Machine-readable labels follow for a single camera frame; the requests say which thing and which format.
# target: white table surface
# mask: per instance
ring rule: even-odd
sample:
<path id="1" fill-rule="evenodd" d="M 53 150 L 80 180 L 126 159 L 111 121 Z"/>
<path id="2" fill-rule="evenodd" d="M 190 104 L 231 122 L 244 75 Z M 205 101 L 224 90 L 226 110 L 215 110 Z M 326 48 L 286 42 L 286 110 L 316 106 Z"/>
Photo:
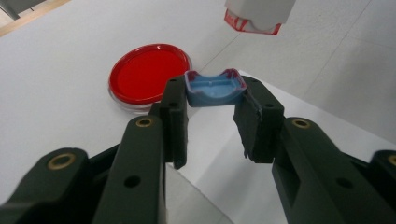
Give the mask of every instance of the white table surface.
<path id="1" fill-rule="evenodd" d="M 287 78 L 267 79 L 266 71 L 287 74 L 295 65 L 294 68 L 299 68 L 294 70 L 297 77 L 290 78 L 286 86 L 282 83 L 278 86 L 304 98 L 297 87 L 308 90 L 301 80 L 311 76 L 304 75 L 304 69 L 312 72 L 303 67 L 304 61 L 313 61 L 309 65 L 320 72 L 315 60 L 323 60 L 318 55 L 324 52 L 332 56 L 322 42 L 315 42 L 321 34 L 309 33 L 312 27 L 303 29 L 299 25 L 304 23 L 303 15 L 292 14 L 290 18 L 295 18 L 297 23 L 285 25 L 278 36 L 240 35 L 223 21 L 223 4 L 220 0 L 74 0 L 1 37 L 0 202 L 7 199 L 23 175 L 48 152 L 60 147 L 80 147 L 93 156 L 121 140 L 128 120 L 134 115 L 112 101 L 107 79 L 114 63 L 131 49 L 168 43 L 185 50 L 195 70 L 215 73 L 226 67 L 245 69 L 247 66 L 251 75 L 274 84 L 280 79 L 286 83 Z M 356 18 L 365 9 L 353 7 L 353 13 L 348 15 Z M 300 5 L 296 8 L 305 10 Z M 339 33 L 350 27 L 336 29 L 335 39 L 344 41 Z M 301 37 L 299 31 L 311 36 Z M 311 54 L 306 55 L 303 49 L 312 40 L 316 44 L 309 46 Z M 332 45 L 335 40 L 324 41 Z M 268 49 L 279 46 L 279 50 L 291 51 L 281 57 L 266 52 L 266 48 L 252 49 L 262 44 Z M 261 55 L 268 64 L 255 61 Z M 296 63 L 274 67 L 278 61 L 292 59 L 290 55 Z M 389 141 L 267 86 L 286 107 L 287 116 L 316 121 L 337 146 L 355 157 L 368 161 L 377 149 L 396 148 Z M 390 102 L 393 95 L 387 97 L 386 102 Z M 285 223 L 271 166 L 256 165 L 243 158 L 232 121 L 233 108 L 191 109 L 189 113 L 189 161 L 180 172 L 234 223 Z M 389 123 L 384 124 L 387 129 L 393 127 L 393 120 Z M 387 139 L 391 136 L 376 134 Z M 226 221 L 219 215 L 213 223 Z"/>

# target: screw hole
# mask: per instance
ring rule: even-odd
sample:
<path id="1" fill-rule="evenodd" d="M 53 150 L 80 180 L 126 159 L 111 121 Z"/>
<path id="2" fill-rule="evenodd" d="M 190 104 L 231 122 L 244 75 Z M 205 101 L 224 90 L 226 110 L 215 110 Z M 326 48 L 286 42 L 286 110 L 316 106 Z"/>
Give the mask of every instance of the screw hole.
<path id="1" fill-rule="evenodd" d="M 146 128 L 152 124 L 152 119 L 140 119 L 136 122 L 136 125 L 141 128 Z"/>
<path id="2" fill-rule="evenodd" d="M 132 188 L 138 186 L 139 184 L 140 184 L 140 177 L 137 175 L 129 176 L 124 181 L 124 186 L 129 189 L 132 189 Z"/>
<path id="3" fill-rule="evenodd" d="M 337 184 L 346 189 L 353 189 L 353 184 L 345 178 L 336 178 Z"/>
<path id="4" fill-rule="evenodd" d="M 52 158 L 48 167 L 50 170 L 61 170 L 70 164 L 72 164 L 76 160 L 76 155 L 73 153 L 64 153 Z"/>
<path id="5" fill-rule="evenodd" d="M 302 129 L 308 129 L 311 126 L 308 121 L 303 119 L 294 119 L 292 123 L 294 126 Z"/>

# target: blue object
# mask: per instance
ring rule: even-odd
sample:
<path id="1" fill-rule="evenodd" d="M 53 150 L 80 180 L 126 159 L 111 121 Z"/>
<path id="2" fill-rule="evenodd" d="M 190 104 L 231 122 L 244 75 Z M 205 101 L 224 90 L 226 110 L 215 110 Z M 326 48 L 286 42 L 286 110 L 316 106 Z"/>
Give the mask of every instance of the blue object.
<path id="1" fill-rule="evenodd" d="M 191 107 L 235 105 L 242 100 L 242 94 L 247 88 L 244 79 L 235 69 L 226 69 L 215 77 L 205 77 L 196 71 L 187 71 L 184 76 Z"/>

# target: red lid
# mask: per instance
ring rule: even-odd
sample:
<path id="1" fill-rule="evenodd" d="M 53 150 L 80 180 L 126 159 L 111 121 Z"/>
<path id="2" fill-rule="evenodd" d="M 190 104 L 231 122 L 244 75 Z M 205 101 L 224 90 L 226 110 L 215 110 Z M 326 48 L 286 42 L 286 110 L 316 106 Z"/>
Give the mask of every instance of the red lid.
<path id="1" fill-rule="evenodd" d="M 188 56 L 172 45 L 153 44 L 134 49 L 114 65 L 109 88 L 121 101 L 146 105 L 160 101 L 168 79 L 190 70 Z"/>

